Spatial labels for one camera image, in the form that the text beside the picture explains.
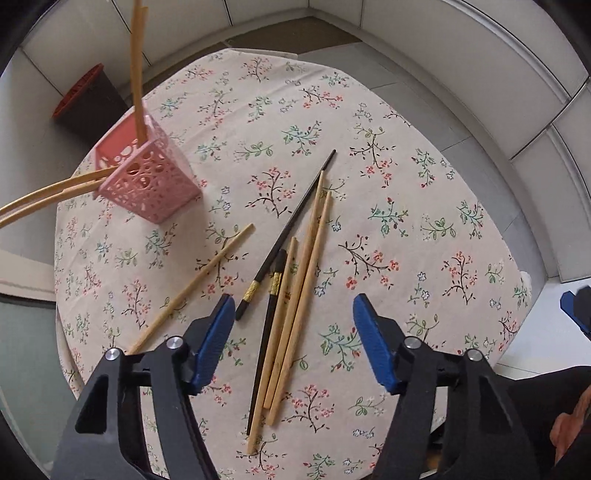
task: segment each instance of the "wooden chopstick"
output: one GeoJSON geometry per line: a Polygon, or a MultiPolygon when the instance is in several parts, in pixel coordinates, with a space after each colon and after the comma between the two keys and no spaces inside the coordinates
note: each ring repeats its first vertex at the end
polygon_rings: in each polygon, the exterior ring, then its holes
{"type": "Polygon", "coordinates": [[[300,297],[300,302],[297,307],[297,314],[295,315],[295,321],[293,324],[293,328],[291,330],[290,341],[287,346],[287,351],[285,353],[285,358],[283,359],[283,366],[281,367],[281,375],[279,377],[279,381],[277,383],[277,388],[275,389],[275,396],[273,397],[273,403],[271,404],[271,410],[269,411],[269,415],[267,415],[266,424],[273,425],[275,422],[275,418],[277,417],[277,412],[279,411],[279,405],[281,404],[281,396],[285,389],[285,384],[287,383],[287,379],[290,374],[291,363],[293,362],[294,355],[297,348],[298,339],[300,337],[300,332],[302,330],[302,326],[304,323],[304,318],[308,311],[308,305],[310,303],[310,298],[313,296],[313,288],[314,282],[316,281],[316,264],[318,263],[318,259],[320,257],[320,251],[322,250],[322,243],[323,243],[323,231],[324,225],[326,224],[326,220],[328,217],[328,211],[330,206],[330,198],[331,194],[328,192],[326,195],[326,200],[324,201],[324,208],[322,209],[322,216],[320,217],[320,225],[318,227],[318,233],[316,234],[316,239],[314,240],[314,248],[312,249],[312,255],[310,256],[310,263],[308,264],[308,270],[306,272],[306,280],[304,282],[304,287],[302,288],[302,294],[300,297]]]}
{"type": "Polygon", "coordinates": [[[58,193],[64,189],[68,189],[70,187],[75,187],[77,185],[81,185],[83,183],[89,182],[91,180],[102,179],[104,177],[108,177],[111,175],[117,167],[109,167],[103,168],[102,170],[91,171],[90,173],[85,173],[84,175],[78,175],[76,177],[72,177],[70,179],[58,181],[52,185],[48,185],[47,187],[43,187],[42,189],[36,190],[31,192],[24,197],[15,200],[4,207],[0,208],[0,215],[4,215],[5,213],[14,210],[22,205],[26,205],[27,203],[31,203],[35,200],[42,199],[48,195],[53,195],[54,193],[58,193]]]}
{"type": "Polygon", "coordinates": [[[290,219],[285,224],[285,227],[283,227],[283,230],[279,234],[279,237],[277,237],[275,244],[271,248],[270,252],[267,254],[267,257],[263,261],[261,268],[259,268],[258,272],[255,275],[254,280],[252,280],[250,286],[248,287],[246,293],[244,294],[244,297],[240,301],[238,308],[236,309],[236,320],[237,321],[240,320],[240,318],[242,318],[242,315],[244,315],[244,312],[248,308],[248,306],[252,300],[252,297],[254,296],[258,286],[262,282],[262,279],[265,278],[265,275],[269,271],[269,268],[271,268],[271,264],[273,263],[273,260],[275,259],[277,252],[279,251],[281,246],[285,243],[285,240],[287,239],[287,236],[290,234],[291,229],[293,228],[294,224],[297,222],[297,219],[300,217],[302,211],[304,210],[304,207],[306,206],[306,203],[308,203],[309,198],[312,196],[312,193],[314,192],[314,189],[316,188],[316,185],[318,184],[318,180],[320,179],[320,172],[323,170],[326,170],[328,168],[328,166],[330,165],[330,162],[332,162],[333,158],[335,157],[335,154],[336,154],[336,150],[333,150],[330,153],[329,157],[324,162],[324,165],[322,165],[322,168],[318,172],[318,175],[316,175],[316,177],[314,178],[314,181],[310,184],[310,186],[308,187],[308,190],[306,190],[306,193],[301,198],[300,202],[298,203],[298,206],[294,210],[294,213],[291,214],[290,219]]]}
{"type": "Polygon", "coordinates": [[[289,249],[287,250],[287,263],[285,264],[283,280],[281,281],[281,288],[279,289],[279,295],[277,297],[277,308],[275,309],[271,333],[269,334],[269,342],[267,343],[267,351],[265,353],[265,362],[262,366],[261,382],[259,383],[258,392],[256,394],[256,403],[251,421],[251,431],[246,444],[247,455],[253,454],[256,439],[261,428],[263,403],[265,401],[267,386],[269,384],[269,376],[271,375],[271,368],[273,368],[273,361],[275,360],[275,353],[277,351],[277,342],[279,341],[279,334],[283,324],[283,314],[285,312],[285,295],[287,294],[287,289],[291,283],[291,263],[294,261],[296,248],[297,240],[295,237],[292,237],[289,249]]]}
{"type": "Polygon", "coordinates": [[[96,189],[100,187],[100,185],[105,181],[105,179],[93,180],[87,183],[83,183],[82,185],[77,185],[76,187],[70,188],[65,190],[61,193],[57,193],[55,195],[51,195],[50,197],[39,200],[38,202],[32,203],[25,208],[21,208],[14,213],[4,217],[0,220],[0,228],[10,225],[17,220],[20,220],[27,215],[30,215],[37,210],[41,210],[43,207],[50,205],[55,202],[62,202],[64,200],[68,200],[74,197],[78,197],[78,195],[84,195],[85,193],[94,192],[96,189]]]}
{"type": "Polygon", "coordinates": [[[217,253],[217,255],[215,255],[215,257],[213,257],[209,261],[207,265],[205,265],[205,267],[199,270],[197,275],[195,275],[195,278],[192,279],[191,282],[175,298],[173,298],[168,303],[166,308],[162,310],[160,314],[155,318],[155,320],[148,326],[148,328],[144,330],[143,334],[134,343],[134,345],[127,350],[127,355],[134,355],[139,352],[139,350],[144,346],[144,344],[150,338],[150,336],[152,336],[152,334],[166,321],[166,319],[168,319],[168,317],[170,316],[170,314],[172,314],[174,309],[178,307],[185,298],[191,295],[193,290],[195,290],[197,285],[199,285],[199,282],[201,282],[212,270],[212,268],[214,268],[217,265],[217,263],[220,260],[222,260],[224,255],[236,248],[238,243],[240,243],[240,241],[246,236],[248,232],[250,232],[250,230],[253,227],[254,224],[252,223],[246,225],[246,227],[244,227],[244,229],[239,234],[237,234],[237,236],[232,238],[232,240],[230,240],[228,244],[224,248],[222,248],[217,253]]]}
{"type": "Polygon", "coordinates": [[[141,0],[134,0],[134,12],[131,20],[131,92],[134,99],[134,118],[138,137],[138,148],[148,139],[144,123],[144,106],[142,104],[142,46],[147,18],[148,7],[142,7],[141,0]]]}
{"type": "Polygon", "coordinates": [[[259,348],[259,356],[256,362],[255,381],[252,386],[251,406],[248,410],[248,424],[246,425],[246,435],[251,434],[252,417],[255,413],[256,397],[258,395],[259,385],[261,384],[262,367],[265,362],[265,355],[267,353],[267,346],[269,345],[269,337],[271,336],[271,329],[273,328],[273,320],[275,312],[277,311],[277,303],[279,299],[279,289],[281,287],[281,280],[287,265],[287,252],[284,249],[279,250],[277,258],[275,259],[275,271],[271,281],[271,288],[269,289],[269,302],[267,304],[267,313],[265,315],[265,323],[262,329],[261,346],[259,348]]]}
{"type": "Polygon", "coordinates": [[[310,261],[310,255],[312,253],[312,247],[314,245],[314,238],[316,237],[316,230],[318,228],[316,213],[320,204],[320,194],[322,193],[322,185],[324,183],[324,170],[320,172],[320,178],[318,179],[318,187],[316,188],[316,195],[314,196],[314,204],[312,205],[312,211],[310,212],[310,220],[308,223],[308,231],[306,232],[306,239],[304,240],[304,246],[302,247],[300,262],[297,267],[297,274],[295,275],[294,284],[291,288],[290,303],[287,306],[287,313],[285,314],[285,321],[283,323],[283,330],[281,331],[281,339],[279,341],[279,347],[277,348],[277,354],[273,363],[273,371],[269,380],[269,386],[267,388],[267,394],[265,396],[265,408],[271,408],[277,382],[279,381],[279,375],[281,373],[281,366],[283,365],[283,357],[287,350],[287,343],[290,339],[291,327],[294,319],[296,318],[297,305],[300,300],[301,288],[304,284],[306,277],[306,271],[308,269],[308,262],[310,261]]]}

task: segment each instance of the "metal screw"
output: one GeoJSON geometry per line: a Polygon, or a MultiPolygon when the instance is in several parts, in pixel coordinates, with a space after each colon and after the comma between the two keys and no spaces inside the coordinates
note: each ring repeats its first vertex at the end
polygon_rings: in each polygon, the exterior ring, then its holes
{"type": "Polygon", "coordinates": [[[479,362],[480,360],[482,360],[482,354],[480,353],[479,350],[472,348],[472,349],[468,350],[467,355],[468,355],[468,358],[470,360],[472,360],[473,362],[479,362]]]}
{"type": "Polygon", "coordinates": [[[171,337],[166,340],[166,346],[171,350],[176,350],[183,344],[183,337],[171,337]]]}
{"type": "Polygon", "coordinates": [[[119,351],[118,348],[109,348],[106,352],[105,352],[105,358],[109,361],[111,360],[115,360],[119,354],[121,352],[119,351]]]}
{"type": "Polygon", "coordinates": [[[417,348],[420,348],[422,344],[422,341],[419,340],[417,337],[407,337],[404,339],[404,346],[406,348],[410,348],[411,350],[416,350],[417,348]]]}

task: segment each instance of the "tablecloth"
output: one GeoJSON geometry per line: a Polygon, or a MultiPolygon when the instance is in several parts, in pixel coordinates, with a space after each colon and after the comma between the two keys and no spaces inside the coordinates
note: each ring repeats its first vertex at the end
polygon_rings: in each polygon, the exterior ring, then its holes
{"type": "MultiPolygon", "coordinates": [[[[103,198],[58,207],[55,287],[64,374],[74,392],[108,348],[130,347],[248,222],[256,231],[176,310],[150,348],[239,300],[333,148],[326,245],[279,422],[245,452],[267,303],[265,281],[192,400],[220,478],[359,479],[370,473],[396,398],[375,381],[352,320],[366,293],[379,314],[434,349],[479,348],[494,364],[529,309],[527,275],[453,166],[355,79],[293,59],[223,50],[145,97],[184,151],[201,195],[161,225],[103,198]]],[[[79,172],[93,168],[92,152],[79,172]]],[[[294,230],[303,239],[307,214],[294,230]]],[[[152,468],[166,475],[150,391],[152,468]]],[[[434,426],[444,419],[439,392],[434,426]]]]}

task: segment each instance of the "round table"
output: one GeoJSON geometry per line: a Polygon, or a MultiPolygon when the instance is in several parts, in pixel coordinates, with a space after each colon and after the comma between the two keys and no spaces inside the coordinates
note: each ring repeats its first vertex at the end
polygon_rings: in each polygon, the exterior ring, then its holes
{"type": "MultiPolygon", "coordinates": [[[[260,450],[246,422],[268,280],[193,399],[222,479],[350,478],[370,473],[396,398],[375,381],[352,320],[366,293],[377,312],[435,349],[479,348],[494,364],[527,314],[527,275],[449,162],[412,125],[342,72],[223,50],[146,97],[189,159],[202,195],[153,225],[85,195],[58,207],[60,356],[79,391],[104,351],[130,347],[158,311],[247,223],[256,231],[187,299],[149,348],[182,335],[222,293],[239,300],[333,148],[333,195],[309,317],[288,391],[260,450]]],[[[92,152],[79,172],[93,168],[92,152]]],[[[303,240],[307,213],[294,234],[303,240]]],[[[165,475],[150,392],[142,396],[152,468],[165,475]]],[[[438,395],[434,425],[444,419],[438,395]]]]}

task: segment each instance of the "black chopstick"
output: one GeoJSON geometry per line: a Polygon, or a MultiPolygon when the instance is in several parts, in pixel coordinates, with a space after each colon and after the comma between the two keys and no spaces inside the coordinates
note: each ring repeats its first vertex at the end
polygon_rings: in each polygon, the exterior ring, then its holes
{"type": "Polygon", "coordinates": [[[316,185],[318,184],[318,179],[320,178],[320,172],[323,170],[326,170],[328,168],[328,166],[329,166],[330,162],[332,161],[333,157],[335,156],[335,154],[336,154],[336,150],[333,150],[330,153],[329,157],[324,162],[324,165],[322,165],[322,168],[318,172],[318,175],[316,176],[316,178],[312,182],[312,185],[310,185],[310,187],[308,188],[308,191],[304,194],[304,196],[300,200],[298,206],[295,208],[294,213],[291,214],[290,219],[285,224],[285,227],[283,227],[283,230],[281,231],[275,244],[271,248],[271,251],[267,255],[265,261],[262,263],[261,268],[259,268],[259,271],[255,275],[255,279],[252,281],[251,286],[248,287],[248,290],[246,291],[246,293],[244,294],[244,297],[240,301],[240,305],[238,305],[238,308],[236,309],[236,320],[240,320],[240,318],[242,318],[242,315],[244,315],[244,312],[248,308],[248,305],[250,304],[252,297],[254,296],[254,294],[256,292],[256,289],[260,285],[262,279],[265,278],[265,275],[269,271],[269,268],[271,268],[271,264],[273,263],[273,260],[275,260],[275,257],[277,256],[277,252],[279,251],[279,249],[281,248],[281,246],[285,242],[285,239],[287,238],[287,236],[290,234],[290,231],[291,231],[292,227],[294,226],[294,223],[297,221],[298,217],[300,216],[300,214],[304,210],[304,207],[306,206],[308,199],[312,196],[312,193],[315,191],[316,185]]]}
{"type": "Polygon", "coordinates": [[[273,325],[273,317],[275,316],[275,309],[277,308],[277,297],[279,295],[279,287],[285,271],[287,263],[287,252],[284,249],[279,250],[277,260],[275,262],[275,272],[271,281],[271,288],[269,290],[269,303],[267,304],[267,314],[265,315],[265,324],[262,328],[261,348],[259,349],[259,358],[256,363],[255,384],[252,387],[251,410],[248,414],[248,425],[246,427],[246,435],[251,434],[252,416],[255,412],[256,396],[258,394],[259,384],[261,383],[262,366],[265,363],[265,355],[267,354],[267,345],[269,344],[269,336],[271,334],[271,326],[273,325]]]}

